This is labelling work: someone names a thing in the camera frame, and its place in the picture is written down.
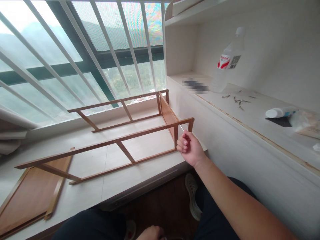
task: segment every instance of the person's leg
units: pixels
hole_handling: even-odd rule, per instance
[[[123,215],[88,209],[67,220],[52,240],[123,240],[125,234],[126,220]]]
[[[229,179],[246,193],[257,199],[253,192],[243,182],[231,177],[229,177]],[[194,237],[195,240],[239,239],[203,184],[197,189],[195,198],[198,207],[203,212]]]

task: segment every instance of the shoe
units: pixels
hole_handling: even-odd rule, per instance
[[[133,220],[128,220],[127,224],[127,232],[124,237],[124,240],[133,240],[134,236],[136,235],[137,225]]]
[[[186,188],[188,190],[189,197],[190,197],[189,208],[190,208],[191,215],[193,216],[193,218],[195,220],[200,221],[202,211],[198,207],[198,205],[196,203],[196,199],[195,199],[196,190],[198,189],[198,185],[197,185],[196,180],[194,179],[194,177],[190,173],[188,173],[186,175],[185,184],[186,184]]]

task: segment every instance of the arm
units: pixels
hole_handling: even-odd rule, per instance
[[[177,144],[177,149],[195,168],[240,239],[296,239],[279,219],[235,185],[205,156],[198,139],[191,132],[185,130]]]

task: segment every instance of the white shelf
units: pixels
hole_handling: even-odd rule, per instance
[[[283,0],[204,0],[186,11],[168,19],[165,26],[191,25],[207,22],[268,6]]]
[[[168,76],[168,78],[174,80],[185,89],[187,88],[183,85],[183,80],[190,77],[195,78],[195,80],[206,86],[209,85],[211,80],[210,77],[195,72]],[[218,114],[228,116],[232,124],[241,124],[253,134],[258,135],[299,164],[320,176],[320,171],[316,170],[320,169],[320,154],[312,148],[313,145],[319,143],[320,140],[295,133],[292,127],[281,127],[265,119],[265,112],[267,110],[276,107],[292,106],[292,104],[255,93],[233,84],[228,84],[223,92],[224,93],[213,93],[209,91],[206,94],[189,93],[208,108],[211,108],[215,112],[218,111]],[[238,103],[234,102],[234,95],[237,99],[250,101],[250,103],[241,103],[244,111],[239,108]]]

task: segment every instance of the wooden floor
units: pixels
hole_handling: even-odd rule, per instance
[[[189,195],[185,187],[185,174],[142,195],[117,209],[137,224],[138,237],[151,225],[160,226],[166,236],[193,237],[198,223],[189,210]]]

